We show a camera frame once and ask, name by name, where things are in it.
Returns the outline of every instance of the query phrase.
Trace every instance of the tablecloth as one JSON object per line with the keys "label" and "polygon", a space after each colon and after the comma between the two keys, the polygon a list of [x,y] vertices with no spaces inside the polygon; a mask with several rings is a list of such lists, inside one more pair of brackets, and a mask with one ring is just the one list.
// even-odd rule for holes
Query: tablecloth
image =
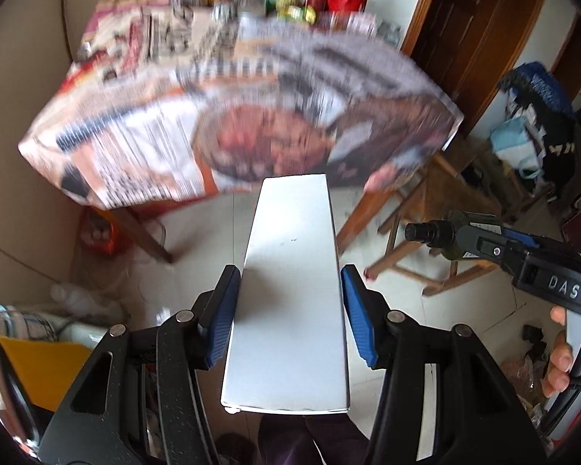
{"label": "tablecloth", "polygon": [[169,0],[103,2],[81,54],[19,149],[102,209],[295,174],[388,189],[462,120],[392,46],[279,19],[220,23]]}

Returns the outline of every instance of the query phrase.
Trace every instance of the purple pants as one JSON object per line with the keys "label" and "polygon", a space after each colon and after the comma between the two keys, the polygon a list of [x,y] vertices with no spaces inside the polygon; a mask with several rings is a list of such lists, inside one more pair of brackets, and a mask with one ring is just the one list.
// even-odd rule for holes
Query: purple pants
{"label": "purple pants", "polygon": [[362,465],[368,439],[346,414],[266,414],[258,447],[265,465],[322,465],[318,451],[327,465]]}

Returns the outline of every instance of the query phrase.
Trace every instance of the finger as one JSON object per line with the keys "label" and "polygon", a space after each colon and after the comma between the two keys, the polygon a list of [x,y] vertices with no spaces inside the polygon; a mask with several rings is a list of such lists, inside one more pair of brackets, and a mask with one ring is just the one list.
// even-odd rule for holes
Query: finger
{"label": "finger", "polygon": [[568,372],[572,368],[574,361],[572,348],[566,344],[566,335],[563,331],[555,338],[550,360],[562,372]]}
{"label": "finger", "polygon": [[551,310],[551,319],[554,322],[558,322],[559,325],[565,326],[566,325],[566,310],[561,306],[555,306]]}
{"label": "finger", "polygon": [[557,393],[557,390],[549,383],[549,380],[543,377],[540,380],[540,386],[542,386],[542,393],[545,394],[545,397],[548,399]]}
{"label": "finger", "polygon": [[553,365],[549,366],[545,379],[560,393],[568,388],[568,384],[570,383],[570,377],[568,377],[568,374],[560,371]]}

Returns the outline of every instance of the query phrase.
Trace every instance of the cardboard box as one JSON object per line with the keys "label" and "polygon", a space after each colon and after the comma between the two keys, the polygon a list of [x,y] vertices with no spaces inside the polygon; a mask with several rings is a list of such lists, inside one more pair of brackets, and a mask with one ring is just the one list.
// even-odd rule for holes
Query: cardboard box
{"label": "cardboard box", "polygon": [[344,306],[325,175],[263,183],[221,402],[229,412],[349,409]]}

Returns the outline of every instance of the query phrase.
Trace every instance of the blue cloth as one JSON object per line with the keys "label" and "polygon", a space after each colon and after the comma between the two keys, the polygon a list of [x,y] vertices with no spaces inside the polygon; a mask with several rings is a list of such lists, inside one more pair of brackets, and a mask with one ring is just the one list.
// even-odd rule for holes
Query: blue cloth
{"label": "blue cloth", "polygon": [[[542,98],[547,107],[557,113],[563,113],[570,119],[576,120],[568,94],[564,91],[555,77],[550,74],[542,63],[534,61],[525,63],[515,68],[525,79],[529,80],[531,87]],[[518,96],[516,88],[512,88],[515,96]]]}

